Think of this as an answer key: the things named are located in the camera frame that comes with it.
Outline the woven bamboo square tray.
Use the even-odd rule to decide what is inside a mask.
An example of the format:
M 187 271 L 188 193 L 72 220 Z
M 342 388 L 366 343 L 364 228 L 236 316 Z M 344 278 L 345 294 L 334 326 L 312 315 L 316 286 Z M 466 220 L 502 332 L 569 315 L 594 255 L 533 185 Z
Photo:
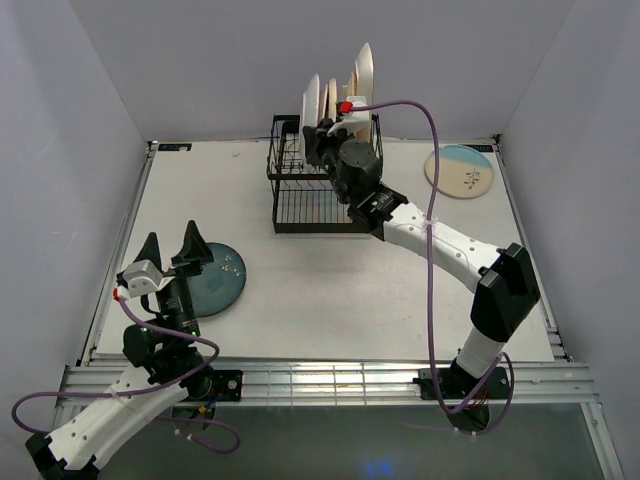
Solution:
M 342 86 L 342 99 L 347 101 L 349 97 L 358 95 L 358 75 L 356 71 L 352 71 L 347 83 Z

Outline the cream pink floral plate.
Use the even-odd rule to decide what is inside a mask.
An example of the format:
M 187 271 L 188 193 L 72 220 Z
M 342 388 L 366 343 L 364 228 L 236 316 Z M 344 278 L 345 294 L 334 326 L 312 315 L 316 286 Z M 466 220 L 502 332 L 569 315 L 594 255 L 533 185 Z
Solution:
M 331 78 L 325 87 L 324 102 L 324 117 L 335 121 L 338 102 L 338 86 L 335 78 Z

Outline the cream plate blue top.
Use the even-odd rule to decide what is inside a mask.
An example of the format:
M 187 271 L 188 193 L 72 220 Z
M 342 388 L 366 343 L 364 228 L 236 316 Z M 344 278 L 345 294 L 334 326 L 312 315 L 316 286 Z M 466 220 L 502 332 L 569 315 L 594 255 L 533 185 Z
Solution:
M 454 199 L 475 199 L 487 194 L 493 182 L 494 168 L 483 153 L 459 144 L 439 149 L 439 193 Z

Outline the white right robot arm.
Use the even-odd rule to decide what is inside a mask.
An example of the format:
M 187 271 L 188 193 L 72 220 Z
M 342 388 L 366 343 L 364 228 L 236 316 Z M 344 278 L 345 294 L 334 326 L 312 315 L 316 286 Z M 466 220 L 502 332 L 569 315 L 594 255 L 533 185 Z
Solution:
M 429 217 L 382 180 L 373 147 L 330 119 L 301 129 L 308 164 L 329 177 L 349 218 L 377 239 L 409 250 L 446 271 L 474 296 L 472 329 L 438 385 L 449 394 L 474 397 L 487 372 L 540 299 L 529 252 L 475 240 Z

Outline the white rectangular plate black rim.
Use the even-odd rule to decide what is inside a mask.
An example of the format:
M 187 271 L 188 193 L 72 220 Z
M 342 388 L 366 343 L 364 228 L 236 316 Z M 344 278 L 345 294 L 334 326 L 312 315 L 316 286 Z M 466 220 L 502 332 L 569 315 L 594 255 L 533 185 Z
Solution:
M 374 62 L 371 47 L 365 43 L 355 61 L 356 95 L 366 98 L 367 105 L 373 104 Z

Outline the red plate blue flower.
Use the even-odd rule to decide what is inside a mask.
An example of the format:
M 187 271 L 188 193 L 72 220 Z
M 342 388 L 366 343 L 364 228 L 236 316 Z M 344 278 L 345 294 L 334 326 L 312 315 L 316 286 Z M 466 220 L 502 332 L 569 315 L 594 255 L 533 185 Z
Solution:
M 305 127 L 315 128 L 318 123 L 318 110 L 319 110 L 319 96 L 320 96 L 320 79 L 319 74 L 316 73 L 311 77 L 306 90 L 302 96 L 302 110 L 300 114 L 299 122 L 299 152 L 301 160 L 305 166 L 308 165 L 306 158 L 306 139 L 304 136 Z

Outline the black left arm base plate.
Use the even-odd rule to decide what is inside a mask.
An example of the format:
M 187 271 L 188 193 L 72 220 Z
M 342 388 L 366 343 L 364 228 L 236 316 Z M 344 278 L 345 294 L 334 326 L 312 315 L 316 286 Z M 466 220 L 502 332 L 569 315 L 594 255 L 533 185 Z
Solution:
M 213 370 L 205 384 L 206 404 L 238 402 L 242 399 L 244 372 L 242 370 Z

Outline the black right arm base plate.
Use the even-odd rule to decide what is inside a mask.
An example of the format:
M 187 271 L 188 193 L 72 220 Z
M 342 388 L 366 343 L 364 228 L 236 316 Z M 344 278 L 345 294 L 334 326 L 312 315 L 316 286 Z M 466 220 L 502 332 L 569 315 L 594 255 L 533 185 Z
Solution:
M 437 368 L 437 379 L 441 389 L 441 395 L 445 401 L 463 400 L 478 383 L 477 379 L 466 373 L 451 372 L 449 368 Z M 431 371 L 428 368 L 419 369 L 413 383 L 419 388 L 419 396 L 422 400 L 435 400 L 436 393 Z M 510 381 L 507 372 L 502 367 L 497 367 L 482 384 L 473 400 L 505 400 L 510 390 Z

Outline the white plate green red rim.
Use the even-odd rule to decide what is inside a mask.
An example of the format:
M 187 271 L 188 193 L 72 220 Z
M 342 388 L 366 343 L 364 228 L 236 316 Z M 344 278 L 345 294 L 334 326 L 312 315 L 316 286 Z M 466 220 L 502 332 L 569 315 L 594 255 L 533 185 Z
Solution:
M 324 118 L 327 117 L 328 94 L 329 94 L 329 86 L 325 84 L 323 87 L 320 88 L 320 93 L 319 93 L 318 116 L 317 116 L 318 123 L 320 123 Z

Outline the dark teal round plate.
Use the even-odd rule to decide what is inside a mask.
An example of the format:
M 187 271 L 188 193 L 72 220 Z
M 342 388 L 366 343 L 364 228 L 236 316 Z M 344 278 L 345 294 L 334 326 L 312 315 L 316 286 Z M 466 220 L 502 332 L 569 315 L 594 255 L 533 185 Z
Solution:
M 214 261 L 203 266 L 200 275 L 188 279 L 198 318 L 217 315 L 231 307 L 242 294 L 247 280 L 246 265 L 232 247 L 208 242 Z

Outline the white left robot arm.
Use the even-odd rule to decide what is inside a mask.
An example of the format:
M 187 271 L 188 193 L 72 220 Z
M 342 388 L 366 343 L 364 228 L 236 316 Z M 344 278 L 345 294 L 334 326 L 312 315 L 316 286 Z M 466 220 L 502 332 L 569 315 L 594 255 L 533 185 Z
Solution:
M 134 261 L 116 276 L 113 299 L 130 319 L 123 332 L 126 368 L 107 389 L 85 394 L 89 405 L 63 426 L 35 432 L 25 446 L 44 479 L 95 479 L 113 454 L 157 415 L 184 399 L 201 399 L 213 370 L 189 278 L 213 254 L 194 221 L 179 252 L 162 267 L 158 238 L 149 233 Z

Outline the aluminium front frame rail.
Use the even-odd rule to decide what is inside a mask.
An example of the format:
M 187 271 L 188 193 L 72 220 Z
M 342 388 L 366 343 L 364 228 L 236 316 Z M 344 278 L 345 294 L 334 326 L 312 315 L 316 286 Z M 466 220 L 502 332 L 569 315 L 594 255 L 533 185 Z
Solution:
M 243 372 L 243 407 L 416 406 L 424 401 L 419 363 L 216 362 Z M 589 367 L 546 362 L 514 365 L 516 404 L 577 404 L 600 400 Z

